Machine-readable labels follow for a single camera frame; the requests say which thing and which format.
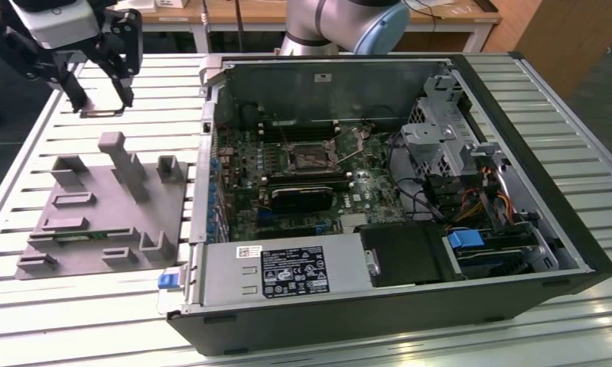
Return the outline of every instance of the robotic hand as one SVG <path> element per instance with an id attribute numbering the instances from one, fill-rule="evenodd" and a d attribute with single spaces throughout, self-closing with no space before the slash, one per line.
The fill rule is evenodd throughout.
<path id="1" fill-rule="evenodd" d="M 133 102 L 132 78 L 143 61 L 141 13 L 108 10 L 117 0 L 0 0 L 0 57 L 28 79 L 44 78 L 70 99 L 73 111 L 87 109 L 89 98 L 66 59 L 81 51 L 111 76 L 123 108 Z M 125 46 L 120 57 L 109 29 Z"/>
<path id="2" fill-rule="evenodd" d="M 400 0 L 288 0 L 280 54 L 387 54 L 411 19 Z"/>

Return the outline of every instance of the circuit board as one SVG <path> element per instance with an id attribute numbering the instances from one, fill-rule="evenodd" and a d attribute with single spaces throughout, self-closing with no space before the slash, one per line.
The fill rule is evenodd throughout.
<path id="1" fill-rule="evenodd" d="M 236 129 L 219 134 L 220 160 L 224 162 L 224 192 L 228 203 L 229 241 L 259 239 L 259 233 L 285 229 L 313 228 L 316 235 L 343 233 L 340 217 L 365 214 L 367 222 L 404 220 L 401 201 L 393 192 L 387 171 L 385 136 L 360 135 L 360 123 L 347 123 L 339 135 L 324 142 L 264 142 L 255 132 Z M 289 152 L 305 147 L 332 146 L 335 164 L 325 167 L 316 155 L 303 155 L 301 167 L 311 170 L 343 171 L 349 178 L 349 189 L 333 191 L 331 208 L 313 213 L 276 215 L 263 205 L 263 178 L 268 174 L 295 174 L 295 160 Z"/>

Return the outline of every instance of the floor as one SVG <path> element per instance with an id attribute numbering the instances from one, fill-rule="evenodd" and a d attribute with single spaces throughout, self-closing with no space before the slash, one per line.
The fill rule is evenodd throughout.
<path id="1" fill-rule="evenodd" d="M 181 39 L 145 38 L 145 52 L 169 51 Z M 0 183 L 49 97 L 41 81 L 28 82 L 0 61 Z M 612 48 L 568 100 L 594 134 L 612 151 Z"/>

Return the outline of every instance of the gray plastic base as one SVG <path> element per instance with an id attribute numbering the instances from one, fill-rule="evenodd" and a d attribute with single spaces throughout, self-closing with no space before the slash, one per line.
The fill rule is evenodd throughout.
<path id="1" fill-rule="evenodd" d="M 117 154 L 127 158 L 115 161 L 124 168 L 119 170 L 85 167 L 77 156 L 57 159 L 52 174 L 58 183 L 29 236 L 17 279 L 147 270 L 176 263 L 188 164 L 175 157 L 140 164 L 124 149 Z"/>

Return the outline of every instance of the warning label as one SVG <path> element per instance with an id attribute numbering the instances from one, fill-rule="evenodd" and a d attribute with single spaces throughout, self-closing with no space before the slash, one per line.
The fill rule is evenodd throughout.
<path id="1" fill-rule="evenodd" d="M 321 247 L 263 251 L 261 269 L 265 298 L 329 292 Z"/>

